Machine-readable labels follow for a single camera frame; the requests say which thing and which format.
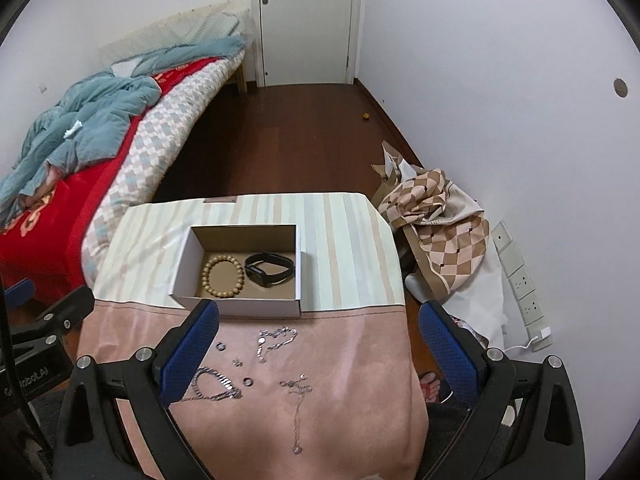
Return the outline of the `red bed cover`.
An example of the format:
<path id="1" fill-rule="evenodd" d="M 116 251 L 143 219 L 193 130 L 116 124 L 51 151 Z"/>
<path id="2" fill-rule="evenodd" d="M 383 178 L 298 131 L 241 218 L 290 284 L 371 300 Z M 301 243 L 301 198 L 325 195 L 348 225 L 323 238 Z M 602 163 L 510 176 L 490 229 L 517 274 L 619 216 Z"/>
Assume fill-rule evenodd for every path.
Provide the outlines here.
<path id="1" fill-rule="evenodd" d="M 58 182 L 1 232 L 1 277 L 28 278 L 53 304 L 92 285 L 126 211 L 147 203 L 208 104 L 236 69 L 203 58 L 154 75 L 160 100 L 134 118 L 117 156 Z"/>

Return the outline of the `white power strip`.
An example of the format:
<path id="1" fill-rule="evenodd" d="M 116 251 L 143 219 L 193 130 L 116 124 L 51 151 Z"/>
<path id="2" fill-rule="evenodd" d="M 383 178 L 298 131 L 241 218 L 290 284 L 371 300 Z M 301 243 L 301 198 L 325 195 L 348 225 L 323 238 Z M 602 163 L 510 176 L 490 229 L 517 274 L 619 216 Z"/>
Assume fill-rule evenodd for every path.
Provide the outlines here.
<path id="1" fill-rule="evenodd" d="M 491 237 L 497 249 L 502 270 L 506 276 L 506 282 L 509 284 L 514 300 L 518 305 L 518 312 L 520 312 L 521 320 L 527 333 L 527 341 L 529 341 L 529 338 L 533 337 L 537 330 L 544 326 L 550 327 L 544 316 L 544 309 L 537 295 L 536 286 L 528 272 L 520 248 L 518 248 L 518 243 L 514 240 L 503 221 L 496 224 L 491 231 Z M 537 352 L 548 348 L 550 344 L 552 344 L 552 332 L 548 339 L 541 341 L 539 344 L 533 344 L 528 350 L 520 351 Z"/>

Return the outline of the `black smart band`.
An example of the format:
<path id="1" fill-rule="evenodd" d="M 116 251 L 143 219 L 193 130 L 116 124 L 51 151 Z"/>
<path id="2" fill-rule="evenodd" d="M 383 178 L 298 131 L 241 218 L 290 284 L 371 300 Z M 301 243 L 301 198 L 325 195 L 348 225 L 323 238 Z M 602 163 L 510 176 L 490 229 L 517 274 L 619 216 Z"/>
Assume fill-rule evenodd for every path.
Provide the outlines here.
<path id="1" fill-rule="evenodd" d="M 274 252 L 258 252 L 245 259 L 244 269 L 250 281 L 269 288 L 294 278 L 295 262 Z"/>

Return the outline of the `open white cardboard box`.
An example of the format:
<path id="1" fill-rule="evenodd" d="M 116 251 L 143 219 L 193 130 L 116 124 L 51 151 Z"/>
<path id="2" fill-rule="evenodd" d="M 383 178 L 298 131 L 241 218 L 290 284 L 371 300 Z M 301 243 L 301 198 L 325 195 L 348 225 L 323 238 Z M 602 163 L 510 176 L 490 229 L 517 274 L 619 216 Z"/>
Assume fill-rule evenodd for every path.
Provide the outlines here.
<path id="1" fill-rule="evenodd" d="M 274 252 L 295 262 L 294 278 L 263 288 L 245 274 L 245 259 Z M 299 228 L 294 224 L 191 226 L 186 232 L 169 297 L 189 310 L 215 301 L 223 318 L 299 318 L 302 315 Z"/>

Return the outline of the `brown checkered cloth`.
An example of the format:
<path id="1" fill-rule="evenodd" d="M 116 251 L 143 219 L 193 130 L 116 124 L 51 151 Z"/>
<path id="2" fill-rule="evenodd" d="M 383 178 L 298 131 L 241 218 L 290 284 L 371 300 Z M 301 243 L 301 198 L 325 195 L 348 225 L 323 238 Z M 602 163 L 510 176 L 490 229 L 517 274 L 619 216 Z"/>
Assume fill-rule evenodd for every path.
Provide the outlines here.
<path id="1" fill-rule="evenodd" d="M 381 184 L 373 205 L 405 235 L 431 296 L 442 301 L 480 267 L 489 242 L 484 209 L 440 169 Z"/>

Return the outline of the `bed with checkered mattress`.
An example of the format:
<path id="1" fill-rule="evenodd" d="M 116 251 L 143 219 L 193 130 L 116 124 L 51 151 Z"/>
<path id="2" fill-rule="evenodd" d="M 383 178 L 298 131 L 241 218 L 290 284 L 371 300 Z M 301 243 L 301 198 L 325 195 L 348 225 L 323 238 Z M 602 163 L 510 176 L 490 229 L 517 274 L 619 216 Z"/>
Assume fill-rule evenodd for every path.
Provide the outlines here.
<path id="1" fill-rule="evenodd" d="M 1 180 L 1 279 L 50 304 L 96 281 L 135 206 L 149 203 L 206 107 L 242 75 L 250 7 L 227 0 L 139 28 L 101 50 L 29 127 Z"/>

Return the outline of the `teal blue blanket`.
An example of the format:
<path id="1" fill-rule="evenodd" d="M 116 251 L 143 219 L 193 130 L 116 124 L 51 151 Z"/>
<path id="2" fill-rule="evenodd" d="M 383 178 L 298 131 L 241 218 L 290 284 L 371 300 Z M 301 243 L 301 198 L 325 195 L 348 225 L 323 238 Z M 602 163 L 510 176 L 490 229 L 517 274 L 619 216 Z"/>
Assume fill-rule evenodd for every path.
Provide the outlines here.
<path id="1" fill-rule="evenodd" d="M 16 163 L 1 179 L 2 228 L 46 183 L 115 158 L 132 120 L 162 95 L 155 74 L 203 58 L 233 58 L 245 45 L 240 35 L 178 44 L 135 56 L 128 76 L 104 70 L 72 84 L 29 127 Z"/>

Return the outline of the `white door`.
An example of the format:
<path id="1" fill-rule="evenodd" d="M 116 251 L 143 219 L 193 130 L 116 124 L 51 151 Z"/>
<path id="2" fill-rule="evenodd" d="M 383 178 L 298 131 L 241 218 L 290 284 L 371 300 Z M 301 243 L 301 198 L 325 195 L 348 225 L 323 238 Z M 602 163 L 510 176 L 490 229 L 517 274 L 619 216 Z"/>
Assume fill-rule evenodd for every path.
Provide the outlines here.
<path id="1" fill-rule="evenodd" d="M 352 84 L 361 0 L 250 0 L 258 86 Z"/>

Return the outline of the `round wall hole cover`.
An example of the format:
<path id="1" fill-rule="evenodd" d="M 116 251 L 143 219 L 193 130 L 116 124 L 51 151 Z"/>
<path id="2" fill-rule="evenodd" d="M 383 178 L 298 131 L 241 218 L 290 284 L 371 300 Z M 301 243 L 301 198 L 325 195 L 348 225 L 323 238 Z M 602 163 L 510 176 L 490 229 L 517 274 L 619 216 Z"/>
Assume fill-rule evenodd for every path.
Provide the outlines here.
<path id="1" fill-rule="evenodd" d="M 613 87 L 615 93 L 620 98 L 626 98 L 626 96 L 628 96 L 628 86 L 622 78 L 616 78 L 613 82 Z"/>

